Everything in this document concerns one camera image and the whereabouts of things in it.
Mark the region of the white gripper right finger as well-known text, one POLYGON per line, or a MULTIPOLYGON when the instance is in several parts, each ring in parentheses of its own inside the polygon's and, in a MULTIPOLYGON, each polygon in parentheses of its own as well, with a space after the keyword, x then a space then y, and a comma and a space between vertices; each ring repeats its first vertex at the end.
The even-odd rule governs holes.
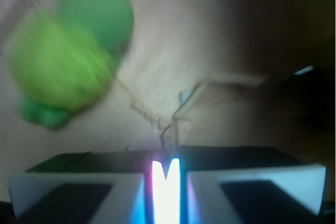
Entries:
POLYGON ((323 223, 326 167, 271 147, 180 147, 181 223, 323 223))

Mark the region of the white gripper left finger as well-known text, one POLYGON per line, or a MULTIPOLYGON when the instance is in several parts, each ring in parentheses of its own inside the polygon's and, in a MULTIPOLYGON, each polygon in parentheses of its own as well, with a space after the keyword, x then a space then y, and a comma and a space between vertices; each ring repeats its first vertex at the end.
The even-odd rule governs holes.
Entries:
POLYGON ((150 152, 59 154, 8 189, 15 223, 149 223, 150 152))

